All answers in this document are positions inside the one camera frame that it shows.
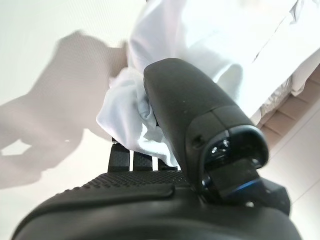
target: white fabric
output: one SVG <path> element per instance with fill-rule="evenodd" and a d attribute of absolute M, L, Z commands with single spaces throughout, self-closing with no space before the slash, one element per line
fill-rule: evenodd
<path fill-rule="evenodd" d="M 295 3 L 151 0 L 128 43 L 129 68 L 112 83 L 97 122 L 125 147 L 160 156 L 175 166 L 169 149 L 158 148 L 165 138 L 155 127 L 143 89 L 144 68 L 169 57 L 184 59 L 211 77 L 251 117 L 308 57 L 301 50 L 294 58 L 293 43 L 288 44 L 295 40 L 287 36 Z"/>

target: textured black surface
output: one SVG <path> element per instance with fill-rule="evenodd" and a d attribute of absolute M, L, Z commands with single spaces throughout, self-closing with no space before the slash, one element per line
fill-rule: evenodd
<path fill-rule="evenodd" d="M 152 157 L 135 151 L 133 154 L 133 171 L 152 170 Z"/>
<path fill-rule="evenodd" d="M 150 184 L 189 185 L 181 171 L 127 171 L 103 173 L 81 188 L 120 188 Z"/>
<path fill-rule="evenodd" d="M 158 159 L 158 170 L 159 171 L 177 171 L 178 167 L 176 166 L 168 166 L 161 159 Z"/>
<path fill-rule="evenodd" d="M 119 143 L 111 147 L 108 172 L 129 171 L 130 151 Z"/>

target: wooden floor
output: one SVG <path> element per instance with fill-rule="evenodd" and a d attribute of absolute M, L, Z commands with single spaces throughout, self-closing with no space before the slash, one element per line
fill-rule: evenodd
<path fill-rule="evenodd" d="M 290 95 L 281 106 L 265 116 L 260 129 L 272 149 L 320 97 L 320 65 L 305 83 L 302 93 Z"/>

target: white towel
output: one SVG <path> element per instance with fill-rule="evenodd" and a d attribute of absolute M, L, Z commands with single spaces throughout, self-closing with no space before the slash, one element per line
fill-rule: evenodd
<path fill-rule="evenodd" d="M 255 111 L 247 110 L 246 104 L 254 99 L 250 99 L 248 86 L 259 79 L 246 78 L 247 66 L 294 3 L 294 0 L 149 1 L 129 39 L 129 67 L 111 82 L 97 122 L 128 149 L 177 166 L 162 130 L 156 126 L 143 87 L 144 68 L 169 57 L 184 59 L 211 77 L 251 117 Z"/>

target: black grip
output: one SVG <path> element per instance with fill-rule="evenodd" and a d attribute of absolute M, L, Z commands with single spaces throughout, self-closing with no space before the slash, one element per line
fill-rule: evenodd
<path fill-rule="evenodd" d="M 194 118 L 222 106 L 235 105 L 207 75 L 177 58 L 147 66 L 144 88 L 178 161 L 185 158 L 185 135 Z"/>
<path fill-rule="evenodd" d="M 207 75 L 181 59 L 147 66 L 144 88 L 182 172 L 197 190 L 204 171 L 241 158 L 264 166 L 264 136 Z"/>

